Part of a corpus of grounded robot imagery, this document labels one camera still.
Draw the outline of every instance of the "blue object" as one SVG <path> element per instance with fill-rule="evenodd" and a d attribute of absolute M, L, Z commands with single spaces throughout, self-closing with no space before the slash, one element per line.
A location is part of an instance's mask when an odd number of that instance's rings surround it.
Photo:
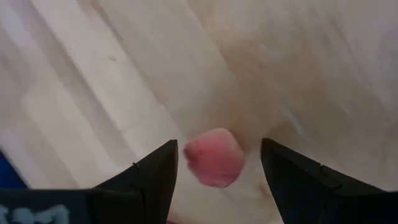
<path fill-rule="evenodd" d="M 0 189 L 27 189 L 26 184 L 0 152 Z"/>

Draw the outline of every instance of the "pink object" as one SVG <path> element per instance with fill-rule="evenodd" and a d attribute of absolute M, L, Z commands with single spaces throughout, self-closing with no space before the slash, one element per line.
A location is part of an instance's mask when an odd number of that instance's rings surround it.
<path fill-rule="evenodd" d="M 184 154 L 199 181 L 212 187 L 227 187 L 244 165 L 243 151 L 225 128 L 212 129 L 188 142 Z"/>

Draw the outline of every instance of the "wooden floor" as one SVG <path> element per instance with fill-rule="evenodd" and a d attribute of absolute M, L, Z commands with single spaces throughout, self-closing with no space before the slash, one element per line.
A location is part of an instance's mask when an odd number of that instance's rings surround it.
<path fill-rule="evenodd" d="M 170 219 L 281 223 L 271 137 L 398 190 L 396 0 L 0 0 L 0 145 L 34 188 L 94 186 L 168 139 L 230 129 L 240 178 L 180 156 Z"/>

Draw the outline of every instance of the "wood grain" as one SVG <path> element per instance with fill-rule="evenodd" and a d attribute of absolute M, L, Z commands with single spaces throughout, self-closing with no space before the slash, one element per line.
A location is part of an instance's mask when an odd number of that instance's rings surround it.
<path fill-rule="evenodd" d="M 0 145 L 34 188 L 91 187 L 168 139 L 225 127 L 227 189 L 180 159 L 170 219 L 281 223 L 269 136 L 397 190 L 395 0 L 0 0 Z"/>

